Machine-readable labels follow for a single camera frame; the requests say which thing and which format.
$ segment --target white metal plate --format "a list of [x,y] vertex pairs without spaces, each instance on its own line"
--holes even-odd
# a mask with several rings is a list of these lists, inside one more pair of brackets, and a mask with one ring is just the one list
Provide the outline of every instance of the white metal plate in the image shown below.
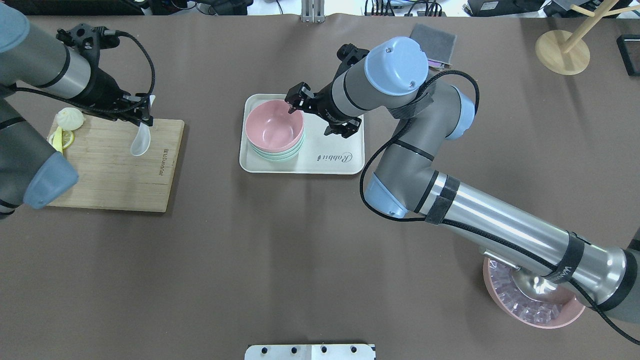
[[242,138],[240,140],[240,166],[248,172],[276,172],[288,174],[353,175],[364,167],[364,121],[360,130],[345,139],[339,135],[324,135],[327,123],[323,119],[304,114],[306,139],[298,156],[284,162],[261,158],[250,147],[244,133],[249,113],[269,100],[283,100],[282,94],[255,94],[244,104]]
[[375,360],[373,344],[252,345],[244,360]]

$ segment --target wooden mug tree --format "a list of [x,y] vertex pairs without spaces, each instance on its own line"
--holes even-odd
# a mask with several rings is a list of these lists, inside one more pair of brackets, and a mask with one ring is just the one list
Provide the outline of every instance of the wooden mug tree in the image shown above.
[[542,34],[536,41],[538,59],[549,70],[558,74],[576,75],[582,72],[589,65],[590,58],[589,47],[584,43],[582,37],[605,16],[640,9],[640,5],[636,5],[611,10],[617,2],[618,0],[604,0],[594,12],[571,5],[572,10],[587,15],[589,18],[574,33],[553,30]]

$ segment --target blue joint cap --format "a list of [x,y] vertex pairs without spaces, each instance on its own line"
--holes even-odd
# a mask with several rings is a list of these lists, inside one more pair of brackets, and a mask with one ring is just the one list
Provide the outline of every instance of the blue joint cap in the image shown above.
[[49,156],[33,177],[22,201],[34,209],[44,208],[74,186],[78,182],[78,177],[73,166],[61,152],[56,151]]
[[403,218],[407,210],[374,173],[364,191],[365,200],[381,213],[394,218]]
[[0,53],[20,45],[29,34],[27,17],[14,8],[0,3]]
[[462,134],[471,127],[471,124],[474,123],[474,117],[476,117],[476,106],[474,105],[474,102],[463,94],[460,89],[453,85],[451,85],[451,87],[456,89],[458,96],[460,97],[460,117],[458,118],[456,128],[453,129],[451,134],[447,135],[445,138],[447,140],[455,140],[461,137]]
[[367,79],[383,94],[402,96],[416,91],[427,79],[429,60],[420,45],[395,37],[376,46],[364,58]]

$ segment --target wooden cutting board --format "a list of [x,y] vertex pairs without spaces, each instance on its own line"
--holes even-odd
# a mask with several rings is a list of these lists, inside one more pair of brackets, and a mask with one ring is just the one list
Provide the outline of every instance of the wooden cutting board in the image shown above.
[[[80,175],[78,183],[50,203],[67,208],[155,211],[169,201],[184,121],[154,119],[151,145],[142,156],[129,149],[138,127],[85,115],[63,153]],[[51,135],[57,128],[54,122]]]

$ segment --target white floor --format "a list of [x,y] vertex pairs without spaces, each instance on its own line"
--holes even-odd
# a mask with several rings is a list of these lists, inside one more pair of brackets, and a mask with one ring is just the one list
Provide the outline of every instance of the white floor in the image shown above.
[[[291,13],[299,15],[302,10],[301,0],[279,0],[280,6],[284,13]],[[438,3],[442,5],[443,11],[448,17],[468,17],[468,15],[462,10],[462,5],[467,0],[438,0]],[[368,9],[371,9],[372,1],[369,1]],[[634,0],[631,5],[637,5],[638,2]],[[424,4],[416,4],[412,13],[416,14],[417,11],[424,11]],[[364,15],[365,0],[324,0],[324,14],[331,15],[333,13],[347,13],[351,15]],[[396,15],[404,15],[409,6],[404,7],[402,10],[394,10]],[[280,14],[280,9],[276,0],[253,0],[253,5],[248,7],[249,15],[276,15]],[[518,15],[508,15],[517,17],[545,17],[542,10],[534,13],[525,13]],[[640,19],[640,17],[634,12],[627,12],[621,14],[619,19]]]

